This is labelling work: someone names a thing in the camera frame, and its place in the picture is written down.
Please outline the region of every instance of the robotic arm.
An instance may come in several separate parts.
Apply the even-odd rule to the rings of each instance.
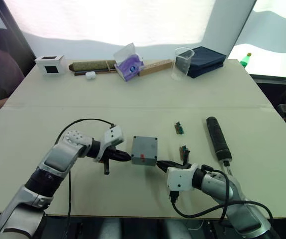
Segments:
[[[119,126],[105,132],[101,141],[95,141],[78,131],[67,132],[0,215],[0,239],[26,239],[36,233],[43,225],[44,210],[50,205],[55,191],[77,158],[87,156],[93,158],[94,162],[104,163],[105,174],[109,174],[109,159],[130,161],[127,153],[115,149],[123,141]]]
[[[182,166],[171,161],[158,161],[157,166],[167,172],[167,187],[172,192],[190,191],[195,188],[210,195],[223,205],[226,197],[226,181],[222,174],[207,172],[198,164]],[[239,182],[228,175],[230,182],[229,202],[248,201],[242,193]],[[269,221],[253,204],[229,205],[227,216],[234,229],[248,239],[280,239]]]

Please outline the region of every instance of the green bottle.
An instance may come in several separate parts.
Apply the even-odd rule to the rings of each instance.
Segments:
[[[250,59],[251,53],[248,53],[243,59],[242,61],[240,61],[241,65],[246,68],[246,66],[249,63],[249,59]]]

